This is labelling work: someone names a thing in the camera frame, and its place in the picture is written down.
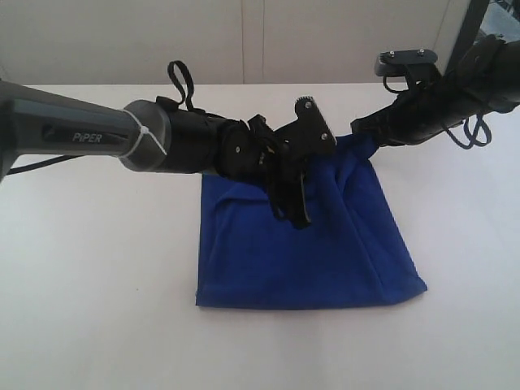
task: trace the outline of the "folded cloth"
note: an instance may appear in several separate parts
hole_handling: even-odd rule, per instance
[[[197,305],[382,306],[426,291],[368,161],[376,150],[343,136],[334,156],[310,162],[303,230],[276,220],[260,188],[204,175]]]

